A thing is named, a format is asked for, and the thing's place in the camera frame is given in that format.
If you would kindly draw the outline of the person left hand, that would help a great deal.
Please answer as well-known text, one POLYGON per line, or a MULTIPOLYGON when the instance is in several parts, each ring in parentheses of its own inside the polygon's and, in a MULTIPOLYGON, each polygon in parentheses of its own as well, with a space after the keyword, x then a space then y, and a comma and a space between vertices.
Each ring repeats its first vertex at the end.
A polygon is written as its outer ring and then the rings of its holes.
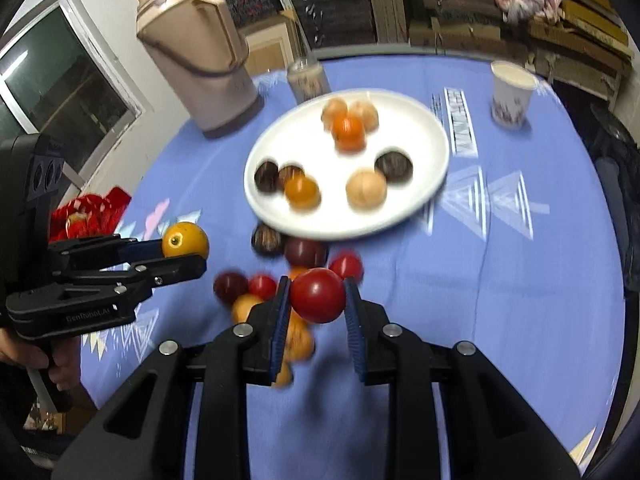
POLYGON ((33 370, 45 370, 60 391, 80 384, 80 338, 65 339, 55 346, 50 356, 40 348, 21 340, 4 328, 0 335, 1 361, 33 370))

